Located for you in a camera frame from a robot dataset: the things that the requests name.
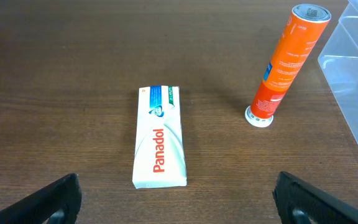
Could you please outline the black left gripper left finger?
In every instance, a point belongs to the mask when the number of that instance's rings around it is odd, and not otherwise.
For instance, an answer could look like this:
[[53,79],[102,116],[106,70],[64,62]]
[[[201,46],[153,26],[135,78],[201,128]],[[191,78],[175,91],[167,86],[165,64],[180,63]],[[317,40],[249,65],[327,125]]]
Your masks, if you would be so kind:
[[0,223],[75,224],[82,194],[76,174],[68,174],[0,211]]

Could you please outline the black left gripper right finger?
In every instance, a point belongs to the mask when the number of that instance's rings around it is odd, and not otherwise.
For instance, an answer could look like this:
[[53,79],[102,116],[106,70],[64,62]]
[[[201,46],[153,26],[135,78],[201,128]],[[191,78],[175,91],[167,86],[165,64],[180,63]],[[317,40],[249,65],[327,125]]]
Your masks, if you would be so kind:
[[273,199],[283,224],[358,224],[358,209],[289,172],[279,173]]

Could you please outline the white Panadol box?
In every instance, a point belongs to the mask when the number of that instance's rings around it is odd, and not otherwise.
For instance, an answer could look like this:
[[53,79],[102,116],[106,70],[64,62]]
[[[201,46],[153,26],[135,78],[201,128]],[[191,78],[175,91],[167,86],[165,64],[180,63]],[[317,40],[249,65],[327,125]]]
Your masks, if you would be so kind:
[[137,189],[187,185],[177,86],[139,89],[132,183]]

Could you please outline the orange tablet tube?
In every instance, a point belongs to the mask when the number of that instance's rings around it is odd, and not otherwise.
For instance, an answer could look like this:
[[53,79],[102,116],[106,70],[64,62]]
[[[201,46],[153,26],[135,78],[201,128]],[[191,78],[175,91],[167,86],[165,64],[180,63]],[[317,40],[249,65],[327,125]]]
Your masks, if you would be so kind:
[[271,125],[274,112],[330,20],[331,13],[322,6],[299,4],[292,8],[254,100],[245,111],[251,125]]

